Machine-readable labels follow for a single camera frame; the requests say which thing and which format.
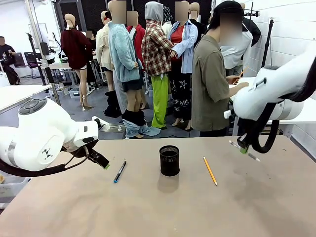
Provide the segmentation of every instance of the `floor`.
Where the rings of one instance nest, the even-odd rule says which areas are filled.
[[[21,79],[22,84],[39,84],[41,85],[41,80],[37,79]],[[79,99],[70,98],[69,95],[66,95],[60,98],[62,107],[70,114],[71,118],[75,121],[85,121],[91,120],[93,116],[97,116],[109,123],[119,123],[121,118],[110,118],[104,116],[104,110],[107,107],[107,96],[105,96],[105,92],[107,91],[107,87],[100,88],[95,90],[88,96],[89,104],[93,106],[92,109],[83,112],[81,110],[81,106],[79,104]],[[45,92],[42,92],[34,98],[43,98],[47,96]],[[150,105],[150,109],[144,110],[145,119],[150,123],[153,119],[153,99],[147,95],[148,103]],[[15,108],[0,114],[0,126],[14,126],[17,127],[19,124],[17,111],[20,108],[20,105],[16,106]],[[171,124],[175,121],[173,115],[169,115],[166,117],[167,129],[162,130],[158,136],[155,138],[175,138],[175,137],[198,137],[199,132],[192,130],[191,132],[187,132],[181,130],[176,127],[172,127]],[[123,133],[114,133],[114,132],[99,132],[99,139],[100,140],[111,140],[111,139],[124,139]],[[314,159],[295,139],[291,139],[302,151],[304,151],[309,157]]]

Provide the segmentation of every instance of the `white jacket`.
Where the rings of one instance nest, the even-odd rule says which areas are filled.
[[[164,32],[165,36],[168,36],[170,31],[172,30],[172,24],[171,21],[167,21],[162,25],[162,31]]]
[[[101,28],[96,37],[96,49],[97,49],[97,60],[101,67],[106,67],[109,70],[113,70],[114,66],[110,56],[110,48],[109,48],[109,26],[106,24],[103,28]]]

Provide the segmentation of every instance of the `plaid shirt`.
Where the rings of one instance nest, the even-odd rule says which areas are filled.
[[[160,21],[147,20],[142,42],[145,71],[151,77],[171,71],[170,50],[173,44],[164,35]]]

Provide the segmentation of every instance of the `human hand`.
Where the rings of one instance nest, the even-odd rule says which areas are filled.
[[[228,84],[232,85],[234,84],[234,82],[238,81],[239,78],[240,78],[239,76],[231,75],[231,76],[226,77],[226,80]]]
[[[239,83],[238,85],[239,85],[241,88],[244,88],[244,87],[249,86],[249,83],[247,83],[247,82],[242,82],[242,83]]]
[[[177,56],[176,51],[172,50],[170,56],[171,56],[171,58],[175,58]]]

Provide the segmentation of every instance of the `pen holder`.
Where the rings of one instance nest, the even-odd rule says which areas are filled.
[[[164,146],[159,150],[160,171],[165,176],[175,176],[180,172],[179,149],[175,146]]]

